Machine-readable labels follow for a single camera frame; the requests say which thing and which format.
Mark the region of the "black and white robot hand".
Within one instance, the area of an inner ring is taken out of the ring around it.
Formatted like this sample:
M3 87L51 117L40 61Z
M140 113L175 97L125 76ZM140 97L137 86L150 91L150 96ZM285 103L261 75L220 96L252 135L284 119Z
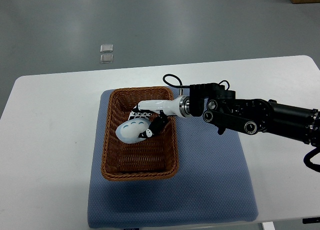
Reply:
M191 117L189 111L190 98L180 95L174 100L145 100L140 101L130 112L128 120L134 118L149 118L156 113L158 116L149 124L148 128L139 133L141 139L151 138L158 135L167 125L169 116L178 116L180 118Z

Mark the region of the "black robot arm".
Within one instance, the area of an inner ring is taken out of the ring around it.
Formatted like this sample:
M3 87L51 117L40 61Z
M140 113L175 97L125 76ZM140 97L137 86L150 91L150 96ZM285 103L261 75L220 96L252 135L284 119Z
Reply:
M237 99L235 91L217 83L190 85L189 99L190 114L215 125L220 135L226 129L247 135L263 132L314 146L303 162L319 172L319 164L312 162L320 152L319 110L283 105L275 100Z

